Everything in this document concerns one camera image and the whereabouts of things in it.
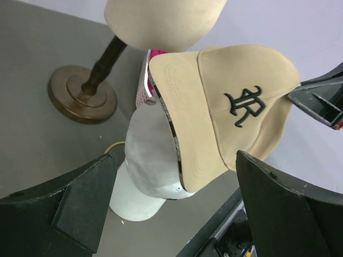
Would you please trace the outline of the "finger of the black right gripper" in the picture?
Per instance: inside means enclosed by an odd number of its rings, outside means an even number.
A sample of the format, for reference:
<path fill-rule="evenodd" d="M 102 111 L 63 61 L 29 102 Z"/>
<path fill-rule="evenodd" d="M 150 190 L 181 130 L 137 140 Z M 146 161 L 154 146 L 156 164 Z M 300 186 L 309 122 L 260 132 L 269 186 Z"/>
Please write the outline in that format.
<path fill-rule="evenodd" d="M 330 72 L 292 90 L 288 99 L 316 121 L 334 129 L 342 128 L 342 64 Z"/>

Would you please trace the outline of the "beige cap with black logo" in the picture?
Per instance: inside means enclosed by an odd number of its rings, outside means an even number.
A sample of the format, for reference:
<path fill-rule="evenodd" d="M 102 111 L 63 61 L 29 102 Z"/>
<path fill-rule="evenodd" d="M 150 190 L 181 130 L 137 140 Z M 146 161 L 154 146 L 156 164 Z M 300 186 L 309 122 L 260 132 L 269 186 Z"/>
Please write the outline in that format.
<path fill-rule="evenodd" d="M 174 138 L 180 181 L 195 193 L 236 153 L 266 159 L 279 143 L 300 85 L 295 65 L 265 46 L 239 45 L 153 57 L 148 76 Z"/>

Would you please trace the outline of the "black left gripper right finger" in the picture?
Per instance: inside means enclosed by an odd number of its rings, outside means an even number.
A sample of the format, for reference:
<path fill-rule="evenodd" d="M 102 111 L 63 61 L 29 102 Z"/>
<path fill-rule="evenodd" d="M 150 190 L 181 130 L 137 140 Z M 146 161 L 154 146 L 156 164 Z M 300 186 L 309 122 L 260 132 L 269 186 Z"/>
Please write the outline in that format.
<path fill-rule="evenodd" d="M 236 172 L 258 256 L 342 256 L 342 194 L 241 150 Z"/>

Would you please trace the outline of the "pink cap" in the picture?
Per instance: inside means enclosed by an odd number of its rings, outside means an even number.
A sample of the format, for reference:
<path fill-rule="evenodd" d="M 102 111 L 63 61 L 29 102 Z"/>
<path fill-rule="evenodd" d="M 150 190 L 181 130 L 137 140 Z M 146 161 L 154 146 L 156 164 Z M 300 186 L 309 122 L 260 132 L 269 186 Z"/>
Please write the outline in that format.
<path fill-rule="evenodd" d="M 155 56 L 162 55 L 162 54 L 167 54 L 166 51 L 159 50 L 159 49 L 151 49 L 150 50 L 150 59 L 152 59 Z"/>

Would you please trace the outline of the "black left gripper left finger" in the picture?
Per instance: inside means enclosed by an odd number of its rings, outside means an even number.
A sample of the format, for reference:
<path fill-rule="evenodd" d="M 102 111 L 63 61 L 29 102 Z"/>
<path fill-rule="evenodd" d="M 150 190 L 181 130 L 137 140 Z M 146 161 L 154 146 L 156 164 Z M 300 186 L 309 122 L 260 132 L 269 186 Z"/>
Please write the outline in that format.
<path fill-rule="evenodd" d="M 117 174 L 117 157 L 97 159 L 1 199 L 1 256 L 97 253 Z"/>

